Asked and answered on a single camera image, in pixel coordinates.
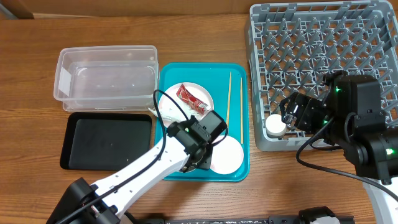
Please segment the cream white cup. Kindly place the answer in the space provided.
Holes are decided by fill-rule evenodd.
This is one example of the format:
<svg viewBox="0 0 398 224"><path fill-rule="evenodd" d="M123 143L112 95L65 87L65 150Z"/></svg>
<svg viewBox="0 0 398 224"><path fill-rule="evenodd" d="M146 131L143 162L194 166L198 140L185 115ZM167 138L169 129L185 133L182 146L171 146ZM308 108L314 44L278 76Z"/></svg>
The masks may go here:
<svg viewBox="0 0 398 224"><path fill-rule="evenodd" d="M282 138L287 125L282 121L280 114L272 114L265 121L266 133L270 138Z"/></svg>

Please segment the red snack wrapper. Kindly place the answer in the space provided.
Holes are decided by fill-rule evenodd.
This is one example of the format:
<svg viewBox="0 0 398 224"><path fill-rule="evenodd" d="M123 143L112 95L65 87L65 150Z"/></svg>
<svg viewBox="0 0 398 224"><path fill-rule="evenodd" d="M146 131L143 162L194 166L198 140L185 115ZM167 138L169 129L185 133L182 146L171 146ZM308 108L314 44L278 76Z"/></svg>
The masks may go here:
<svg viewBox="0 0 398 224"><path fill-rule="evenodd" d="M189 105L191 109L200 114L205 114L205 112L210 109L210 106L208 104L191 94L186 89L184 84L180 85L176 95L180 100Z"/></svg>

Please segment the grey bowl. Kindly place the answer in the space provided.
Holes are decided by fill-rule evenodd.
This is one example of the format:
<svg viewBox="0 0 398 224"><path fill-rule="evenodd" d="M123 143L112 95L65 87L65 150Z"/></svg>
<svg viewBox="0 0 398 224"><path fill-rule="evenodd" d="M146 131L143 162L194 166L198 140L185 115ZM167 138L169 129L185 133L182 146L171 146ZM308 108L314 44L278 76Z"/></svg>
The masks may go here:
<svg viewBox="0 0 398 224"><path fill-rule="evenodd" d="M191 172L191 171L195 170L196 168L197 168L197 165L195 165L195 164L194 165L190 165L190 166L185 165L179 170L179 172L187 173L187 172Z"/></svg>

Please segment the white napkin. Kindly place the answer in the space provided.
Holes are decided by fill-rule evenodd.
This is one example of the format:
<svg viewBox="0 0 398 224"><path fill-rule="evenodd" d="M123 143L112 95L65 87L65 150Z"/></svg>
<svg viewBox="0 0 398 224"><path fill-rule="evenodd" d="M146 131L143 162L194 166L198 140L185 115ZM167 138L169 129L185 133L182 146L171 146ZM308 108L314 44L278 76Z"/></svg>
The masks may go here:
<svg viewBox="0 0 398 224"><path fill-rule="evenodd" d="M188 118L186 111L180 111L177 107L166 107L159 109L163 121L182 122Z"/></svg>

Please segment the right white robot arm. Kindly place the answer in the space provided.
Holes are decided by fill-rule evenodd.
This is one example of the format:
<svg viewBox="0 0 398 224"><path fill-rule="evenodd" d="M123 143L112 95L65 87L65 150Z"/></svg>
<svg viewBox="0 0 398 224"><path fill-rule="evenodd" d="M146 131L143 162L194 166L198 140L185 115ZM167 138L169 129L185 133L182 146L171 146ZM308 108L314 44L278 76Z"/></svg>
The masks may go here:
<svg viewBox="0 0 398 224"><path fill-rule="evenodd" d="M386 124L379 82L371 75L326 73L327 96L318 100L299 92L279 103L282 122L311 133L296 155L311 169L342 175L363 183L377 223L397 223L397 128ZM301 160L301 152L322 139L328 150L343 150L355 173Z"/></svg>

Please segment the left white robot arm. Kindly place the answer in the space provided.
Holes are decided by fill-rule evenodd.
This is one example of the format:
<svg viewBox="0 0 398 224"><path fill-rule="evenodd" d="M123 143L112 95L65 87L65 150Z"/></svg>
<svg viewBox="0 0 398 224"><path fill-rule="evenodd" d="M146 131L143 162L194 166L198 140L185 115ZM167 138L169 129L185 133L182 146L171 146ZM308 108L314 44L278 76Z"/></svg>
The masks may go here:
<svg viewBox="0 0 398 224"><path fill-rule="evenodd" d="M163 138L125 168L89 184L68 186L48 223L120 223L131 205L168 175L208 161L216 138L227 128L215 111L163 129Z"/></svg>

